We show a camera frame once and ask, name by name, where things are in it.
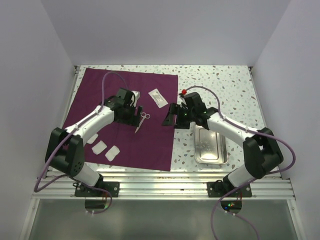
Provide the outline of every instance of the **silver tray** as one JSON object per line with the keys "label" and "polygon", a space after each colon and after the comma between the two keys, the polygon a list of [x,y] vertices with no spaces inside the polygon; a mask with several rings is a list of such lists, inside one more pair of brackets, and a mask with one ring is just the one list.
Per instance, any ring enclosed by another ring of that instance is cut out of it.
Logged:
{"label": "silver tray", "polygon": [[226,164],[226,138],[201,126],[194,128],[195,160],[201,164]]}

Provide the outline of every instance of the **purple cloth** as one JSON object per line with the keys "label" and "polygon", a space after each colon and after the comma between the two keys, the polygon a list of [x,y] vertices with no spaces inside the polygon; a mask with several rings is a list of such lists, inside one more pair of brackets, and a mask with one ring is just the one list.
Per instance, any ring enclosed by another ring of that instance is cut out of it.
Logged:
{"label": "purple cloth", "polygon": [[[87,68],[82,82],[75,95],[64,128],[71,126],[91,113],[101,104],[102,78],[108,70]],[[143,106],[143,112],[150,114],[145,119],[137,133],[136,127],[113,122],[98,132],[98,138],[93,144],[84,147],[85,160],[90,163],[108,164],[114,166],[170,171],[174,142],[174,128],[161,126],[165,119],[169,104],[177,101],[178,76],[154,73],[116,71],[126,81],[129,90],[139,91],[138,106]],[[125,88],[122,80],[115,74],[105,79],[105,98],[116,95],[119,88]],[[148,94],[158,89],[169,103],[158,108],[155,101]],[[99,141],[107,145],[99,155],[92,151],[92,147]],[[105,157],[107,151],[116,145],[120,153],[109,162]]]}

